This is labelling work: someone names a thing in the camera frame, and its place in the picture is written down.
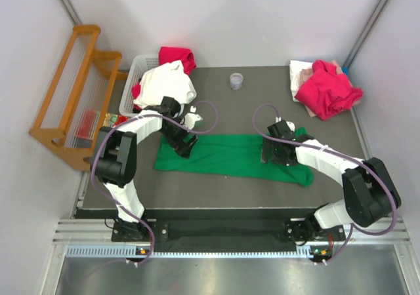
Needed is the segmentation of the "green t shirt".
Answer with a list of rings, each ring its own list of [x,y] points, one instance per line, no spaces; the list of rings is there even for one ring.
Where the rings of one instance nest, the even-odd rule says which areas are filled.
[[[263,137],[259,134],[208,134],[200,136],[190,157],[178,156],[162,140],[154,168],[198,174],[218,174],[241,178],[256,178],[308,187],[314,174],[308,166],[284,166],[262,163]]]

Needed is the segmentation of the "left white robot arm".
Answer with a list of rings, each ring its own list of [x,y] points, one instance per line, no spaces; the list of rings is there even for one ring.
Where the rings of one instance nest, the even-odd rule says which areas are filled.
[[[91,171],[109,191],[118,216],[114,233],[118,241],[140,241],[149,231],[143,218],[144,205],[134,184],[137,171],[137,146],[155,132],[162,133],[169,146],[182,158],[189,158],[198,137],[188,136],[203,120],[195,107],[185,115],[183,107],[168,96],[157,106],[147,106],[138,115],[98,133]]]

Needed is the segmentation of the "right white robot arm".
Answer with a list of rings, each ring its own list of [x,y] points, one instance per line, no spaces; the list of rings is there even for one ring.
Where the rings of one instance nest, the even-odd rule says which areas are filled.
[[[401,198],[382,160],[342,154],[308,134],[299,134],[293,123],[284,120],[267,130],[262,162],[304,165],[330,177],[343,189],[342,200],[322,205],[304,219],[311,238],[323,239],[331,228],[347,224],[367,228],[400,207]]]

